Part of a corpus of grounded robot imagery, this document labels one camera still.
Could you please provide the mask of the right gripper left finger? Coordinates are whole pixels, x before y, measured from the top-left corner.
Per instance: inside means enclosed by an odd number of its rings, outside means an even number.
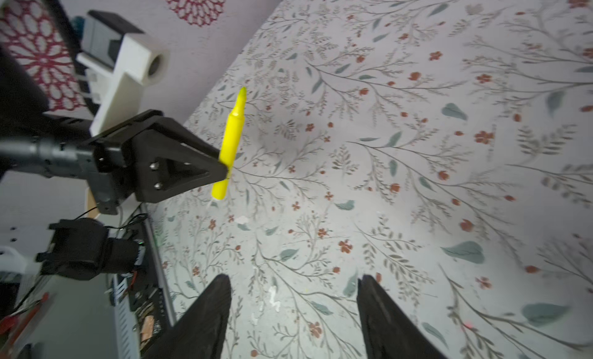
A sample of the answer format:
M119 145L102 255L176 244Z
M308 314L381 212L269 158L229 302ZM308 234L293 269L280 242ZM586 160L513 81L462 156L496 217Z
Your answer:
M232 302L230 278L219 274L144 358L220 359Z

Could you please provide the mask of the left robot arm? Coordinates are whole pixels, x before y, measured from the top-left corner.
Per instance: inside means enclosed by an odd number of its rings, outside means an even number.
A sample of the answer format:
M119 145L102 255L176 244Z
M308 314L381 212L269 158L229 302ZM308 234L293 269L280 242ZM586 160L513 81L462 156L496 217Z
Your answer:
M93 120L45 115L49 100L1 47L1 178L19 171L88 183L104 215L134 194L165 199L229 178L222 153L161 111L138 113L144 88L165 72L160 45L119 15L89 11L82 42L59 0L42 0L66 44L77 76L89 83ZM53 251L42 252L43 275L91 280L99 274L140 271L140 285L157 283L156 261L139 239L108 238L90 218L52 224ZM219 275L178 323L149 344L142 358L221 358L231 304L228 276Z

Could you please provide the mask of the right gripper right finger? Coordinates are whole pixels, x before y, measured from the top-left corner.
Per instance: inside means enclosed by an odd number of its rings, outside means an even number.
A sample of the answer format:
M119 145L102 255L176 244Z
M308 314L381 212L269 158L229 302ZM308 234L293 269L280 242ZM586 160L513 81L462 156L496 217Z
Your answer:
M369 358L444 358L374 277L358 280L357 304Z

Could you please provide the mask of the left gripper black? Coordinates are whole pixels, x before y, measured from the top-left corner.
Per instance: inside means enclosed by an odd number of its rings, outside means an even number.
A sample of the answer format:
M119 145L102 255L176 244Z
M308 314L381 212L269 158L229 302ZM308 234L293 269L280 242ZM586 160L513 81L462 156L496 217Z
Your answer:
M219 150L163 116L147 110L76 145L78 178L101 214L116 215L133 193L138 201L159 203L225 178ZM162 132L147 130L161 117Z

